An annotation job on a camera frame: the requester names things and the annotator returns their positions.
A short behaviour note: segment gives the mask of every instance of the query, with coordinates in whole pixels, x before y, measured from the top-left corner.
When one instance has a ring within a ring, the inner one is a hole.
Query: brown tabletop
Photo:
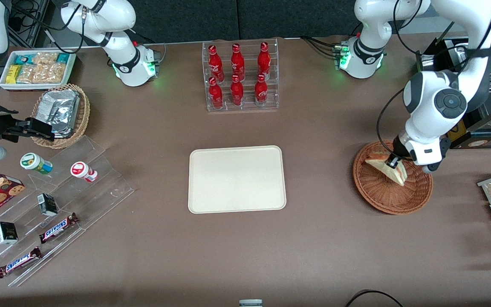
[[[424,49],[434,35],[404,37]],[[422,210],[382,214],[358,194],[351,163],[376,140],[413,55],[392,38],[380,70],[356,80],[304,41],[279,43],[280,108],[264,113],[207,112],[201,43],[169,45],[160,78],[137,88],[115,78],[103,50],[81,51],[70,82],[90,98],[87,135],[136,192],[22,286],[0,280],[0,306],[340,307],[366,288],[405,306],[491,306],[491,212],[475,184],[491,177],[491,149],[451,151]],[[0,104],[24,118],[39,95],[2,91]],[[399,98],[382,135],[406,118]],[[57,153],[26,138],[0,144],[0,173],[22,179],[21,155]],[[256,145],[283,152],[285,208],[190,213],[189,154]],[[368,295],[352,306],[394,304]]]

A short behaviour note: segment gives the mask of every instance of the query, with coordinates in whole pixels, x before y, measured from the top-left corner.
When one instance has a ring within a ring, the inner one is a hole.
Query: coca-cola bottle
[[[244,62],[244,56],[240,52],[240,45],[237,43],[232,45],[230,62],[232,63],[232,73],[237,74],[240,77],[240,81],[243,81],[246,78],[246,64]]]
[[[218,83],[221,83],[225,80],[225,74],[222,72],[222,61],[217,54],[217,48],[211,45],[208,47],[208,51],[210,52],[210,70],[212,76],[216,78]]]
[[[210,77],[210,100],[214,108],[221,109],[222,108],[222,90],[221,87],[217,84],[217,80],[214,77]]]
[[[257,107],[264,107],[266,105],[266,93],[268,89],[265,82],[265,75],[259,74],[257,76],[257,84],[255,84],[255,104]]]
[[[244,97],[244,87],[240,82],[240,76],[237,74],[232,75],[232,84],[230,85],[230,93],[232,94],[232,103],[236,107],[242,105],[242,99]]]
[[[259,65],[259,74],[265,75],[265,80],[270,78],[270,54],[269,45],[266,42],[261,43],[261,53],[257,58],[257,64]]]

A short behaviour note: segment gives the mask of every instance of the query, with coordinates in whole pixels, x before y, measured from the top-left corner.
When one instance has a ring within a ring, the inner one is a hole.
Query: round wicker basket
[[[390,140],[384,143],[393,149]],[[353,161],[353,180],[363,198],[374,208],[388,214],[410,214],[420,210],[431,197],[433,178],[411,161],[402,161],[407,170],[405,186],[400,186],[365,163],[372,152],[387,152],[380,142],[363,147]]]
[[[88,97],[86,97],[84,91],[80,87],[73,84],[58,86],[54,89],[50,89],[48,92],[63,90],[74,90],[77,91],[77,93],[79,93],[79,95],[81,96],[77,111],[77,118],[75,120],[74,133],[71,137],[67,139],[55,139],[54,142],[42,138],[33,138],[33,141],[37,145],[54,149],[66,148],[78,141],[80,137],[84,135],[84,131],[86,131],[86,126],[88,125],[88,117],[90,116],[90,103],[88,101]],[[35,117],[35,114],[37,113],[37,108],[39,107],[39,103],[41,102],[42,97],[43,96],[39,97],[37,103],[35,104],[35,107],[33,107],[32,117]]]

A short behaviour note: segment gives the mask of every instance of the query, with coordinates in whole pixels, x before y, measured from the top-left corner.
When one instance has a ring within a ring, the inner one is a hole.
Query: dark wall
[[[237,0],[241,39],[346,35],[355,0]]]
[[[134,31],[157,43],[239,39],[235,0],[129,0]]]

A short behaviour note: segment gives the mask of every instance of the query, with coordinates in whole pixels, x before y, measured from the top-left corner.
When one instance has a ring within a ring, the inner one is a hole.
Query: foil-wrapped food
[[[35,118],[52,126],[54,138],[69,138],[73,135],[80,99],[74,90],[45,93]]]

